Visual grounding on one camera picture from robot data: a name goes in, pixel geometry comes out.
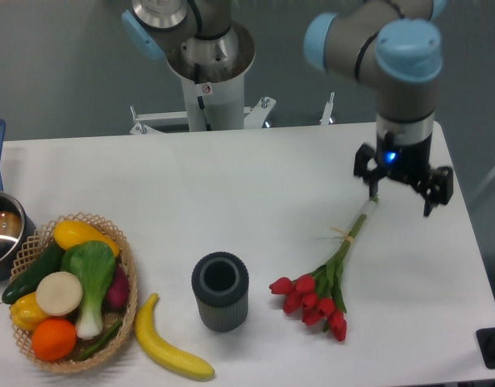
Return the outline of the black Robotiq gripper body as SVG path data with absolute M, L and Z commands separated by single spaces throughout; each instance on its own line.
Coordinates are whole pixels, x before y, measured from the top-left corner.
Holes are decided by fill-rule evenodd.
M 401 145 L 378 135 L 375 178 L 379 181 L 387 177 L 400 182 L 410 178 L 420 180 L 430 170 L 431 138 L 429 135 L 419 143 Z

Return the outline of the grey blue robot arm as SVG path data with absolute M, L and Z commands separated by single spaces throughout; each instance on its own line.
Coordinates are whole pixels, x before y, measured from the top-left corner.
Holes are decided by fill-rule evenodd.
M 318 15 L 303 52 L 325 73 L 376 91 L 376 145 L 356 152 L 354 174 L 375 197 L 389 178 L 412 187 L 424 215 L 449 203 L 450 167 L 431 167 L 442 38 L 433 19 L 442 1 L 368 1 L 346 17 Z M 231 17 L 228 1 L 134 1 L 122 23 L 135 46 L 166 59 L 180 78 L 191 131 L 244 129 L 244 76 L 255 58 L 251 34 Z

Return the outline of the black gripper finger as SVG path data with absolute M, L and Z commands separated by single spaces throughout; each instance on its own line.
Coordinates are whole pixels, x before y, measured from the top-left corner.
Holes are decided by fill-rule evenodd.
M 451 166 L 430 168 L 412 180 L 413 189 L 424 199 L 423 216 L 429 217 L 438 205 L 447 205 L 454 192 L 454 170 Z
M 353 175 L 363 180 L 370 198 L 377 196 L 379 181 L 387 176 L 386 170 L 379 164 L 373 169 L 368 167 L 369 162 L 375 160 L 376 150 L 369 144 L 362 144 L 355 154 Z

